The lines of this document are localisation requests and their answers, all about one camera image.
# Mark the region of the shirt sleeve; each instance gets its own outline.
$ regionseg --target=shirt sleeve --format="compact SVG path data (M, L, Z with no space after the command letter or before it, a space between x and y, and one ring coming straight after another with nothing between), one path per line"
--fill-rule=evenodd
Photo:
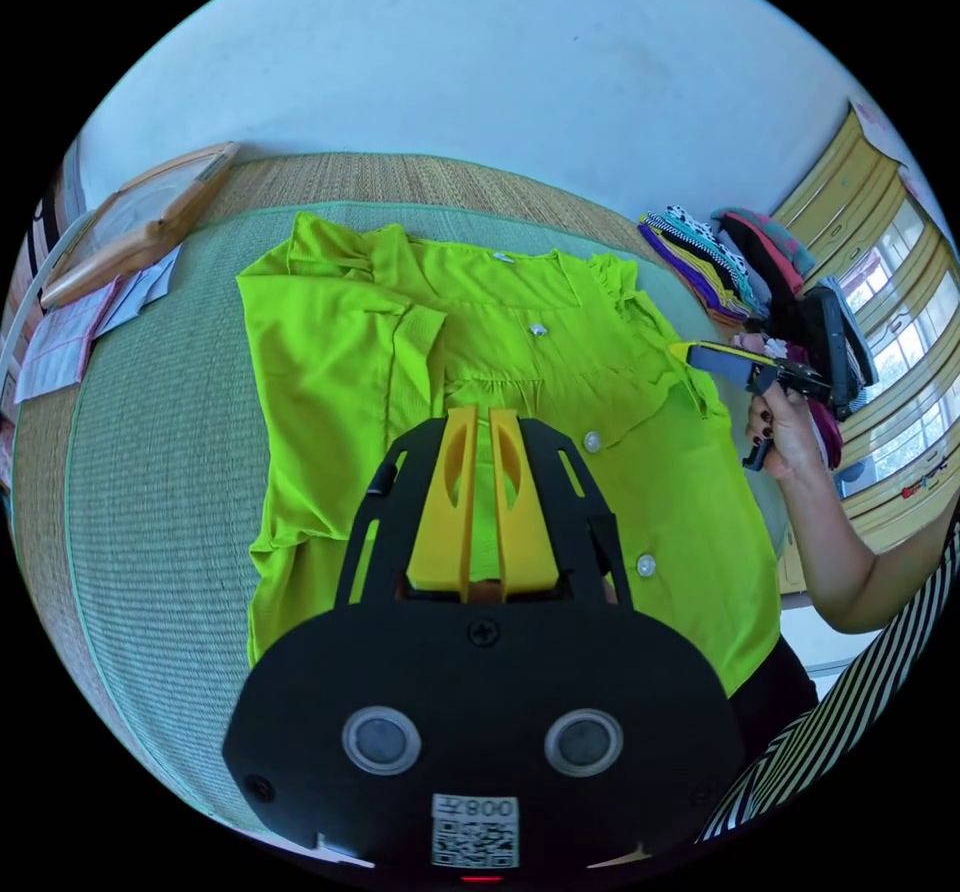
M825 775L863 737L906 681L946 606L960 552L960 507L940 565L897 617L853 660L815 708L790 723L740 776L698 842L793 798Z

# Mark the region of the woman's hand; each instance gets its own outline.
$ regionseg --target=woman's hand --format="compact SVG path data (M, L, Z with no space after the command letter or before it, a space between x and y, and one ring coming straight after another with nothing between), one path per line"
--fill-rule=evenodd
M750 403L747 436L754 445L773 439L763 468L780 482L825 471L813 429L807 400L792 389L785 393L779 382Z

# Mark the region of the qr code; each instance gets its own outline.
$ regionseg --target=qr code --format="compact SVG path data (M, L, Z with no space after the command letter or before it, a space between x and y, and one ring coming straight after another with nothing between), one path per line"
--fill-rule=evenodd
M517 824L434 819L433 864L471 869L514 868Z

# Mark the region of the purple cloth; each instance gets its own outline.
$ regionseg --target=purple cloth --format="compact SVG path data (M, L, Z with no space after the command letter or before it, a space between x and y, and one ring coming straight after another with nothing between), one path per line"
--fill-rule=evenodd
M791 362L799 362L803 365L810 364L810 356L807 350L800 345L787 343L787 358ZM823 439L824 448L827 450L827 468L835 469L840 464L843 453L843 436L840 434L840 426L837 420L831 415L830 410L820 402L813 399L808 403L810 414L813 416L813 424Z
M721 315L726 315L737 322L742 322L744 319L749 318L749 314L746 313L746 311L744 311L744 313L733 312L724 305L720 301L716 289L710 285L703 273L693 268L693 266L688 265L682 259L671 255L670 250L660 241L657 234L645 222L639 223L637 228L640 230L640 234L650 243L654 252L656 252L674 272L681 275L693 286L704 306L708 309L713 309L715 312L719 312Z

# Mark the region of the screw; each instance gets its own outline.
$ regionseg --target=screw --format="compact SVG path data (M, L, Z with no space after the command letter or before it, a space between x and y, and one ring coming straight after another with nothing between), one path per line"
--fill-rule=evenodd
M276 795L273 786L262 775L248 775L243 785L259 802L272 802Z
M500 639L500 626L493 619L477 619L470 623L467 638L480 649L496 645Z

